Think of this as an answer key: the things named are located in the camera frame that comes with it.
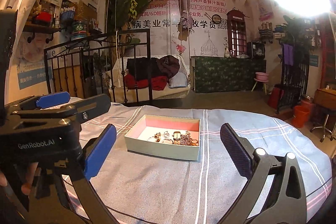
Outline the person left hand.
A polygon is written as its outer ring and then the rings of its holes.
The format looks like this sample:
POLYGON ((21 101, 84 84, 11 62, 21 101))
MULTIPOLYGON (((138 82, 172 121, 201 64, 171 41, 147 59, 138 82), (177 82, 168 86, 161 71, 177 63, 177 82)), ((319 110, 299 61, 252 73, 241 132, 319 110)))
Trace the person left hand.
MULTIPOLYGON (((28 196, 31 192, 31 187, 32 187, 32 183, 34 180, 37 167, 38 167, 38 163, 33 162, 33 163, 30 163, 26 168, 24 183, 21 186, 21 191, 26 196, 28 196)), ((0 176, 1 176, 1 186, 6 187, 8 183, 7 183, 6 176, 4 175, 2 171, 0 171, 0 176)))

